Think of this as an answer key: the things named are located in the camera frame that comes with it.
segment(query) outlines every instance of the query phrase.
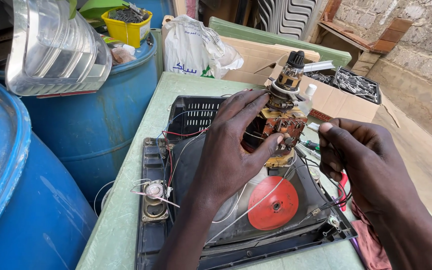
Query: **screwdriver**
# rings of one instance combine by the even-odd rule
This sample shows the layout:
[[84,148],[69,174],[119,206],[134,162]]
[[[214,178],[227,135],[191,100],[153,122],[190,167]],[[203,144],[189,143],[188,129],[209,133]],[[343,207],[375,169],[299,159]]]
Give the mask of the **screwdriver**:
[[307,148],[314,150],[318,153],[321,153],[321,151],[319,150],[319,144],[314,143],[312,141],[301,141],[301,144],[303,144],[304,146],[306,146]]
[[316,152],[315,150],[311,150],[311,149],[309,149],[308,147],[304,146],[304,144],[302,144],[302,143],[299,143],[299,144],[300,144],[302,147],[304,147],[306,150],[308,150],[308,151],[311,153],[311,156],[315,156],[315,157],[321,159],[321,155],[320,155],[318,152]]

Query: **hand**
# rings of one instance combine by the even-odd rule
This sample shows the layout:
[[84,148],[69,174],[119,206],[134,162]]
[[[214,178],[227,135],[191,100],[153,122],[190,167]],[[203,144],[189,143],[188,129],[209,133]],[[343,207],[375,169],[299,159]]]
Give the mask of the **hand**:
[[349,119],[333,119],[319,127],[322,172],[341,180],[343,153],[354,200],[365,213],[394,213],[421,206],[403,159],[384,127]]
[[282,134],[270,135],[251,154],[245,153],[241,141],[246,127],[268,100],[269,94],[263,90],[244,89],[219,106],[204,141],[192,191],[221,206],[259,173],[283,139]]

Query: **black plastic socket cap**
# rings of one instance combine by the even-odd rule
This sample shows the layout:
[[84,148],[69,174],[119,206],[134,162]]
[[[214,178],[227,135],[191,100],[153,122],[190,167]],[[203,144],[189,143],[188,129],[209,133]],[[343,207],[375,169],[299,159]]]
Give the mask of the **black plastic socket cap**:
[[304,68],[304,52],[302,50],[292,51],[287,58],[287,64],[294,68]]

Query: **clear plastic headlight cover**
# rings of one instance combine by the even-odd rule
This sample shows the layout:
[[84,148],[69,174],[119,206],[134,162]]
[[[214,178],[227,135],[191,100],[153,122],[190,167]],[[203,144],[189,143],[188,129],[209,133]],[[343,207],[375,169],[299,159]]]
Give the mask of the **clear plastic headlight cover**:
[[97,90],[111,71],[111,53],[66,0],[13,0],[14,34],[6,86],[21,96]]

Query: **left hand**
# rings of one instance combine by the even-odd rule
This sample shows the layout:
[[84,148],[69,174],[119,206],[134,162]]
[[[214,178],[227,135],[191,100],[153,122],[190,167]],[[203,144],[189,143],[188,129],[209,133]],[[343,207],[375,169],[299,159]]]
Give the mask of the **left hand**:
[[213,206],[221,206],[255,177],[282,141],[281,133],[273,133],[251,154],[241,146],[246,127],[268,100],[264,90],[244,89],[219,106],[191,185],[192,191],[204,195]]

